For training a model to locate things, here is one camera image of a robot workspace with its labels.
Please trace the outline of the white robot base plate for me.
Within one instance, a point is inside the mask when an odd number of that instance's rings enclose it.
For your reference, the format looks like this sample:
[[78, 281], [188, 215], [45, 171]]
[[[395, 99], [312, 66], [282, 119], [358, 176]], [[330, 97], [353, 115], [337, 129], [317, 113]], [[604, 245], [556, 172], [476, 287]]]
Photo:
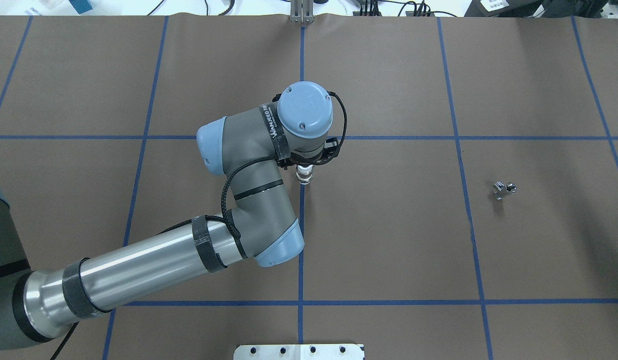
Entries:
[[364, 360], [363, 344], [244, 344], [236, 347], [234, 360]]

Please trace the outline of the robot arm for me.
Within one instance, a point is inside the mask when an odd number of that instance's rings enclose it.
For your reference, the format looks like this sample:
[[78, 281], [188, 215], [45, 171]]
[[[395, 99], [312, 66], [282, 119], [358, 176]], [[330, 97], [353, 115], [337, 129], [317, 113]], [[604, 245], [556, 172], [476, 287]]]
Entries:
[[0, 351], [62, 337], [79, 322], [244, 259], [283, 264], [305, 245], [280, 169], [298, 180], [338, 157], [343, 137], [328, 137], [334, 92], [308, 80], [270, 102], [203, 125], [196, 142], [206, 168], [225, 176], [220, 214], [201, 215], [157, 235], [62, 269], [31, 269], [0, 188]]

